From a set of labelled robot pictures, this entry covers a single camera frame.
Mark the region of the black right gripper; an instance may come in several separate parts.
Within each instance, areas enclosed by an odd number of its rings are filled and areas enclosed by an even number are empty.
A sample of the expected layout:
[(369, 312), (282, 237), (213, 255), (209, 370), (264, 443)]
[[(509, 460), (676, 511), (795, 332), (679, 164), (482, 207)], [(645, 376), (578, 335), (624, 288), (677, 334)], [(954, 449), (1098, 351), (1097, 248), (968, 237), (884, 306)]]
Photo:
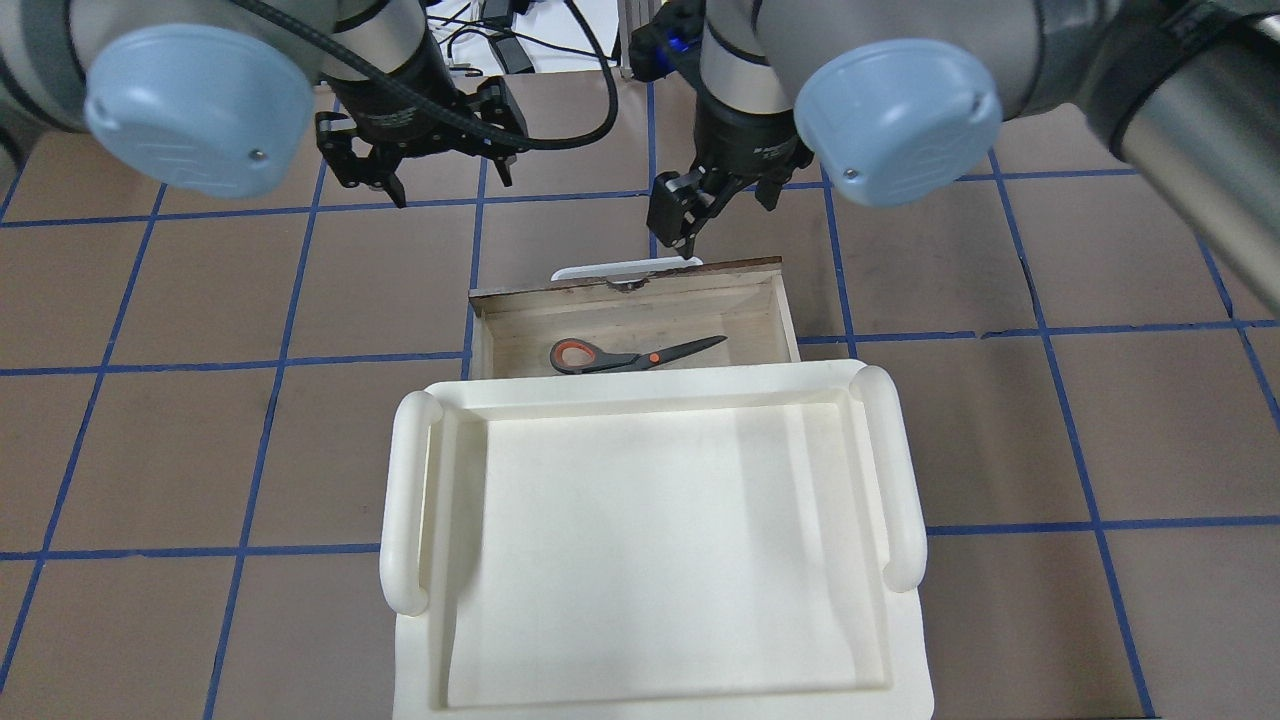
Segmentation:
[(646, 211), (654, 238), (684, 251), (684, 259), (694, 256), (699, 233), (736, 193), (754, 184), (756, 202), (773, 211), (783, 186), (814, 160), (792, 111), (745, 113), (710, 95), (698, 96), (692, 138), (695, 172), (655, 176)]

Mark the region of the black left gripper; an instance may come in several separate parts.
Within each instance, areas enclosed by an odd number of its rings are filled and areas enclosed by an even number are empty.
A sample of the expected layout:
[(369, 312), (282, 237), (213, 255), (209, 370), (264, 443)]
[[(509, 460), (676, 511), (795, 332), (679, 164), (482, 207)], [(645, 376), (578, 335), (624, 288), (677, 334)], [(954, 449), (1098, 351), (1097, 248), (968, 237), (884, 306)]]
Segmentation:
[[(516, 147), (480, 138), (397, 100), (375, 100), (370, 88), (356, 90), (352, 82), (338, 81), (335, 92), (344, 110), (315, 114), (315, 143), (340, 184), (374, 187), (404, 209), (404, 186), (397, 176), (401, 161), (457, 151), (489, 159), (500, 183), (513, 186)], [(451, 111), (520, 137), (527, 135), (524, 114), (500, 77), (485, 79), (471, 94), (448, 88), (435, 100)]]

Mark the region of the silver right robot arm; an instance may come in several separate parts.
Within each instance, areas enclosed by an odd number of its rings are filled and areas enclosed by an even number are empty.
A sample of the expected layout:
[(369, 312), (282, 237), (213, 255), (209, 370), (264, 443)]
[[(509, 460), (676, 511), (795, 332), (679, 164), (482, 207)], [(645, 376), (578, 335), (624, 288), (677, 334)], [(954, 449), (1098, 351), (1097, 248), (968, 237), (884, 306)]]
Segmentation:
[(1277, 307), (1275, 1), (672, 1), (628, 53), (698, 96), (692, 164), (646, 217), (684, 258), (736, 193), (771, 210), (812, 161), (852, 202), (904, 205), (1070, 104)]

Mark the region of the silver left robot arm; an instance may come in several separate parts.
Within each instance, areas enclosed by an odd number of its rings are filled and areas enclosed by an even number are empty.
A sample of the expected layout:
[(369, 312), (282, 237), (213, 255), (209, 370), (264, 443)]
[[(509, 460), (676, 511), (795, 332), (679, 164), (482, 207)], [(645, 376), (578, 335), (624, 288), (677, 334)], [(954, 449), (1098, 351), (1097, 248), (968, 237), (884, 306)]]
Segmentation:
[(581, 8), (605, 115), (539, 138), (503, 77), (466, 92), (428, 1), (5, 1), (3, 183), (52, 132), (215, 199), (273, 191), (306, 126), (335, 181), (407, 206), (403, 160), (462, 152), (504, 184), (529, 151), (580, 149), (620, 118), (620, 81)]

